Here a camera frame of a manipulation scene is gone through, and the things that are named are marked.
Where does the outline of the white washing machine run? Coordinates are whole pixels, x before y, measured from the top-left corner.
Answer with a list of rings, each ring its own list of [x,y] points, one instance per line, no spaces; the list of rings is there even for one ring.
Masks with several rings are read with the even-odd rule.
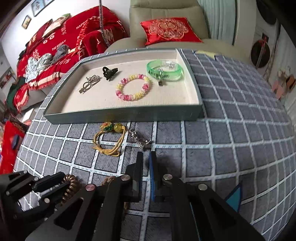
[[[272,10],[263,2],[256,1],[256,25],[250,60],[263,75],[271,61],[280,24]]]

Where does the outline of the grey jewelry tray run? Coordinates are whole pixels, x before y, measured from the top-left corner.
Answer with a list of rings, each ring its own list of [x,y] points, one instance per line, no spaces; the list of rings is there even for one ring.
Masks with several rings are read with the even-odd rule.
[[[171,60],[183,68],[178,81],[147,75],[147,63]],[[107,81],[102,68],[117,68]],[[99,75],[89,84],[87,77]],[[203,101],[194,73],[180,49],[137,49],[96,55],[79,61],[57,83],[43,113],[52,124],[105,121],[194,121],[202,115]]]

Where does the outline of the blue star sticker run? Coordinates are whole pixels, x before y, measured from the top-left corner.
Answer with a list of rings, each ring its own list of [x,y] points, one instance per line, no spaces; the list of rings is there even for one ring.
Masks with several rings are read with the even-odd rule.
[[[242,201],[242,182],[239,182],[239,184],[225,197],[224,200],[238,213]]]

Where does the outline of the small framed picture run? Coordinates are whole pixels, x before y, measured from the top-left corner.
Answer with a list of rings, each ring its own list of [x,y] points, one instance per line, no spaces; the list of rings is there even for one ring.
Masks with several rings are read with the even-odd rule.
[[[24,21],[23,21],[23,23],[22,23],[22,27],[23,27],[25,30],[28,28],[28,26],[29,26],[31,20],[32,20],[31,17],[28,16],[28,15],[26,15],[26,17],[25,17],[25,19],[24,19]]]

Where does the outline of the blue framed picture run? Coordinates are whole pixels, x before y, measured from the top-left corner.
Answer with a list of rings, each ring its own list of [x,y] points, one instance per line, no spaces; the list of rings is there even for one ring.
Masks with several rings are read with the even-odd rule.
[[[33,16],[36,17],[44,8],[44,0],[34,0],[31,4]]]

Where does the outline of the yellow star sticker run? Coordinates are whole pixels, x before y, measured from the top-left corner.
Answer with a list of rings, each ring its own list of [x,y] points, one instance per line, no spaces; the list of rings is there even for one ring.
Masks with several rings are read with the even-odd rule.
[[[196,54],[204,54],[206,55],[207,57],[213,59],[213,60],[216,60],[216,56],[218,55],[217,53],[214,53],[214,52],[208,52],[208,51],[203,51],[203,50],[197,50],[195,51]]]

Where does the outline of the pink slippers rack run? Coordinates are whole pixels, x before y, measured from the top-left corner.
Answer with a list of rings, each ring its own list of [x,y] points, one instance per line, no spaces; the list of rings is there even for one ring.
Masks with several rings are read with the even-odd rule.
[[[290,93],[295,87],[295,76],[290,72],[291,67],[281,68],[277,72],[277,79],[272,85],[272,92],[278,100]]]

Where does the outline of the green translucent bangle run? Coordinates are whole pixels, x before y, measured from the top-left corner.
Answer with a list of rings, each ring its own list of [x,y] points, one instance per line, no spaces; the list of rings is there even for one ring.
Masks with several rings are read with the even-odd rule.
[[[147,63],[147,73],[157,80],[178,81],[183,78],[183,68],[171,60],[153,60]]]

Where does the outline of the grey crumpled clothes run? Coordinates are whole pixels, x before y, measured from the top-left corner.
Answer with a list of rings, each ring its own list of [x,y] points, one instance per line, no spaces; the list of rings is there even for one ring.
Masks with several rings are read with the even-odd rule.
[[[48,67],[56,64],[62,57],[68,54],[70,47],[68,45],[60,45],[57,48],[57,52],[53,56],[50,53],[46,53],[39,59],[30,57],[25,72],[25,83],[30,82],[37,78],[37,76],[46,70]]]

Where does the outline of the black hair claw clip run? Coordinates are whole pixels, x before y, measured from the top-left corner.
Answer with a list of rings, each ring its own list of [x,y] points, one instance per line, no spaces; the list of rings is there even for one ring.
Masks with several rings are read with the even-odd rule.
[[[109,69],[108,67],[104,66],[102,68],[103,76],[106,78],[107,81],[111,80],[111,78],[118,72],[117,68]]]

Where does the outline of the red embroidered cushion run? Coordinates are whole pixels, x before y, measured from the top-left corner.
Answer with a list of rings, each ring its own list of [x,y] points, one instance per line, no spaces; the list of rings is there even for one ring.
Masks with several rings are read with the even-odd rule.
[[[147,37],[146,46],[162,42],[203,42],[185,17],[154,19],[143,21],[140,25]]]

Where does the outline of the red bed blanket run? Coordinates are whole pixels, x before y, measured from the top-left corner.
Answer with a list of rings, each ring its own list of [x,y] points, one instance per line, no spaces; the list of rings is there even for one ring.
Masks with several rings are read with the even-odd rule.
[[[81,59],[101,54],[108,45],[126,37],[120,19],[105,6],[47,21],[20,54],[18,82],[10,89],[6,102],[21,111],[32,99],[33,91],[52,87]]]

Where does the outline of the small silver charm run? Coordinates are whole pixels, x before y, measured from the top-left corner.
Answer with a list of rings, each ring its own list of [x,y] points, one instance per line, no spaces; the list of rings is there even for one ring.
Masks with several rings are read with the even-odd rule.
[[[101,77],[99,75],[92,75],[91,77],[87,77],[86,79],[89,84],[95,84],[100,81]]]

